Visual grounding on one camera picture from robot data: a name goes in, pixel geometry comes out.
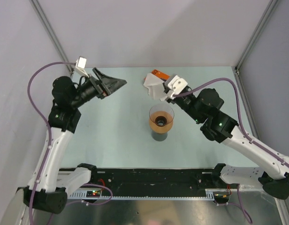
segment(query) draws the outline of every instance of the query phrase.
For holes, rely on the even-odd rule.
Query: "white bracket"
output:
[[[72,172],[59,171],[56,186],[58,188],[65,188],[65,192],[70,196],[83,184],[88,183],[90,178],[91,171],[82,167],[78,167]]]
[[[76,61],[75,71],[81,76],[90,77],[85,71],[86,61],[86,58],[80,56]]]
[[[175,97],[173,95],[178,95],[181,93],[181,91],[187,86],[186,80],[179,77],[178,75],[173,75],[170,78],[167,79],[165,82],[165,86],[167,86],[170,91],[167,93],[167,96],[170,99],[174,99]]]
[[[220,178],[226,184],[245,184],[261,189],[262,185],[258,181],[262,177],[264,170],[260,167],[234,167],[225,165],[221,170]]]

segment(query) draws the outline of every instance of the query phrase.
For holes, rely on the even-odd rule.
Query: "black mount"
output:
[[[191,90],[186,86],[181,93]],[[176,97],[168,102],[177,104],[197,124],[202,124],[200,130],[210,141],[221,143],[226,138],[231,138],[231,132],[238,123],[235,119],[220,111],[224,100],[220,98],[215,89],[203,89],[198,97],[193,94]]]
[[[98,180],[102,179],[114,196],[206,197],[206,189],[227,188],[222,180],[214,182],[213,169],[106,169],[89,164],[79,166],[91,170],[89,183],[101,185]],[[60,171],[75,169],[61,168]],[[103,190],[102,195],[110,196],[110,193]]]
[[[89,74],[89,77],[81,77],[79,84],[72,82],[68,76],[57,78],[53,82],[52,90],[54,103],[65,110],[75,110],[94,97],[104,99],[127,83],[125,80],[107,76],[97,68],[92,71],[97,79]]]
[[[32,190],[29,187],[23,188],[23,203],[29,206]],[[68,194],[65,188],[56,188],[55,192],[46,193],[44,190],[36,191],[33,200],[33,208],[45,212],[59,214],[65,208]]]
[[[289,197],[289,173],[285,173],[284,176],[284,179],[273,180],[264,172],[262,177],[258,178],[258,181],[269,195],[285,200]]]

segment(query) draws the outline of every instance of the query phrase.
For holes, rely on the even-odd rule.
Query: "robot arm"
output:
[[[76,63],[75,71],[82,76],[79,84],[73,83],[67,76],[59,77],[53,82],[54,100],[48,120],[52,133],[51,146],[47,152],[49,143],[47,133],[38,165],[28,186],[23,189],[24,203],[27,206],[32,192],[35,192],[34,209],[58,214],[64,209],[67,196],[89,182],[91,166],[85,164],[79,165],[75,171],[69,172],[66,176],[58,174],[65,149],[81,117],[78,108],[94,97],[104,99],[127,83],[125,80],[109,77],[94,68],[96,79],[86,73],[85,64],[86,59],[82,57]]]
[[[260,166],[240,168],[218,164],[214,175],[227,184],[262,186],[271,196],[286,199],[289,196],[289,157],[251,136],[242,129],[242,124],[220,111],[224,101],[215,89],[203,89],[195,97],[187,85],[183,78],[171,76],[164,83],[167,101],[177,104],[197,124],[203,124],[200,130],[208,140],[223,143]]]

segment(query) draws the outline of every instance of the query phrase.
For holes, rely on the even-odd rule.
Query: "red wire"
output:
[[[105,187],[105,182],[103,181],[103,179],[98,179],[98,181],[102,182],[103,186]]]
[[[232,195],[231,187],[229,184],[227,184],[227,195]]]

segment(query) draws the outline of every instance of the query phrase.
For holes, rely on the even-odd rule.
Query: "brown liquid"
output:
[[[173,127],[173,117],[165,111],[157,111],[150,115],[149,125],[155,133],[165,134]]]

